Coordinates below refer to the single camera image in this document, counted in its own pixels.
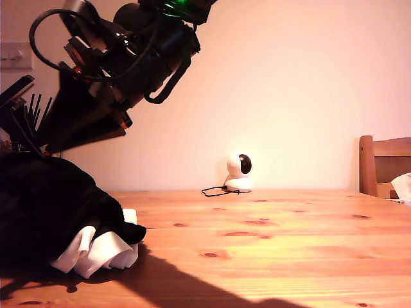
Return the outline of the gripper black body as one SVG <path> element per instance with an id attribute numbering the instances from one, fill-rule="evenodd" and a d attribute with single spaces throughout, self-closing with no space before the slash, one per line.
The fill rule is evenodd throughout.
<path id="1" fill-rule="evenodd" d="M 1 93 L 1 108 L 6 107 L 14 99 L 21 97 L 34 86 L 35 78 L 25 75 Z"/>
<path id="2" fill-rule="evenodd" d="M 76 64 L 76 70 L 96 73 L 96 81 L 77 77 L 90 85 L 89 92 L 108 108 L 126 112 L 126 128 L 132 125 L 127 110 L 150 93 L 162 88 L 153 99 L 161 104 L 173 88 L 164 80 L 173 81 L 179 68 L 179 38 L 176 35 L 157 37 L 152 44 L 141 37 L 133 37 L 113 46 L 108 51 L 91 49 L 79 37 L 73 37 L 65 46 Z"/>

